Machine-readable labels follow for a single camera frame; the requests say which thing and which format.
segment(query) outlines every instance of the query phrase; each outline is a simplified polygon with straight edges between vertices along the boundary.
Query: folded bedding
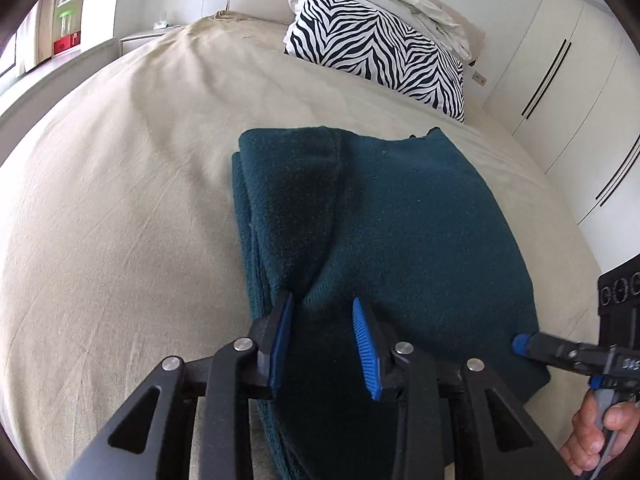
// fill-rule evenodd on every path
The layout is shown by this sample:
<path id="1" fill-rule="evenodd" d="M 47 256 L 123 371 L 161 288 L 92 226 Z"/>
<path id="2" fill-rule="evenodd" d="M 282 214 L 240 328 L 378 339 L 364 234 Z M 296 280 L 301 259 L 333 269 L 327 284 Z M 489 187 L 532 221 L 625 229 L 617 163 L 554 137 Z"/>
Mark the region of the folded bedding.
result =
<path id="1" fill-rule="evenodd" d="M 430 40 L 436 41 L 462 61 L 471 60 L 469 42 L 464 28 L 436 3 L 430 0 L 360 1 L 366 1 L 369 5 L 385 9 L 397 16 L 411 28 Z M 293 7 L 295 7 L 295 2 L 296 0 L 290 0 Z"/>
<path id="2" fill-rule="evenodd" d="M 357 0 L 304 0 L 285 51 L 352 73 L 464 121 L 460 60 L 386 10 Z"/>
<path id="3" fill-rule="evenodd" d="M 510 352 L 513 334 L 538 329 L 518 245 L 439 128 L 394 141 L 325 127 L 250 130 L 232 174 L 252 317 L 280 290 L 296 298 L 284 382 L 261 406 L 283 479 L 391 477 L 397 407 L 366 391 L 354 294 L 437 359 L 483 359 L 522 401 L 548 381 L 544 367 Z"/>

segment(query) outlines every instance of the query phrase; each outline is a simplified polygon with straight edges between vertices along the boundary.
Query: dark green towel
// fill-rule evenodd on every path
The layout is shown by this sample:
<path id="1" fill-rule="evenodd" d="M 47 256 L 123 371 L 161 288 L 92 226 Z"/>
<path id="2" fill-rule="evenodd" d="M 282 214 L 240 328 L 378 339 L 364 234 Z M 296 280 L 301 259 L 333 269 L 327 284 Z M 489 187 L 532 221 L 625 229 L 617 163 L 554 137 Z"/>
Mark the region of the dark green towel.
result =
<path id="1" fill-rule="evenodd" d="M 548 381 L 510 350 L 515 333 L 538 329 L 516 241 L 438 128 L 396 141 L 250 130 L 239 142 L 233 188 L 251 314 L 268 313 L 278 290 L 296 299 L 284 383 L 261 406 L 283 479 L 391 478 L 397 407 L 366 391 L 354 293 L 437 359 L 483 359 L 521 400 Z"/>

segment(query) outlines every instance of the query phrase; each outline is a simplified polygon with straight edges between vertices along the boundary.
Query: human hand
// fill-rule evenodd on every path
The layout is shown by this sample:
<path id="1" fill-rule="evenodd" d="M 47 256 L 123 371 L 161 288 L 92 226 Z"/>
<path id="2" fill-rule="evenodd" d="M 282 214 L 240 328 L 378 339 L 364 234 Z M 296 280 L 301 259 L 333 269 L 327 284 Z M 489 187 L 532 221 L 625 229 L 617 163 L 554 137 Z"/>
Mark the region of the human hand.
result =
<path id="1" fill-rule="evenodd" d="M 596 400 L 593 392 L 589 390 L 584 396 L 580 410 L 572 418 L 574 432 L 560 449 L 560 455 L 576 476 L 581 475 L 583 471 L 593 471 L 600 461 L 604 435 L 595 425 L 597 413 Z M 607 462 L 624 451 L 639 422 L 640 408 L 636 408 L 632 402 L 622 402 L 607 410 L 604 427 L 618 431 L 616 443 Z"/>

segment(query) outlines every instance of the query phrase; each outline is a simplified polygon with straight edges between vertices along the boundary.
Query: metal screw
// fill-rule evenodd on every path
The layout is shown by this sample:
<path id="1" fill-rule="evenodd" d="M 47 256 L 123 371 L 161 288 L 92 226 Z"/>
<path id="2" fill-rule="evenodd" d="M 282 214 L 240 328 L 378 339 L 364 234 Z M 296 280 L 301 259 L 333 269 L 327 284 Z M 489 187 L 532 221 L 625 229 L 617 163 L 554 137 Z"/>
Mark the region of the metal screw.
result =
<path id="1" fill-rule="evenodd" d="M 396 346 L 394 348 L 400 355 L 409 355 L 414 351 L 414 346 L 407 341 L 396 343 Z"/>
<path id="2" fill-rule="evenodd" d="M 240 339 L 236 339 L 234 342 L 234 348 L 239 352 L 244 352 L 245 350 L 249 350 L 254 345 L 254 342 L 251 338 L 241 337 Z"/>
<path id="3" fill-rule="evenodd" d="M 466 362 L 466 367 L 472 372 L 481 372 L 484 370 L 484 363 L 480 359 L 472 357 Z"/>
<path id="4" fill-rule="evenodd" d="M 172 355 L 171 357 L 167 357 L 162 361 L 162 370 L 165 372 L 172 372 L 176 368 L 180 367 L 180 358 Z"/>

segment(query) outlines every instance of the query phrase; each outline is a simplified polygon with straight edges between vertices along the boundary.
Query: wall outlet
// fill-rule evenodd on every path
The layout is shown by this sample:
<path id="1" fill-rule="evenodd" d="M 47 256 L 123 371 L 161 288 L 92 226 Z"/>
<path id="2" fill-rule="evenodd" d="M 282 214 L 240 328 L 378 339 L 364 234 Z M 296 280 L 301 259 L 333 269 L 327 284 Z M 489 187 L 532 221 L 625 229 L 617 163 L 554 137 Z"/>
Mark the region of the wall outlet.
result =
<path id="1" fill-rule="evenodd" d="M 484 83 L 486 83 L 486 78 L 482 77 L 478 72 L 474 72 L 474 75 L 471 79 L 473 79 L 480 86 L 484 86 Z"/>

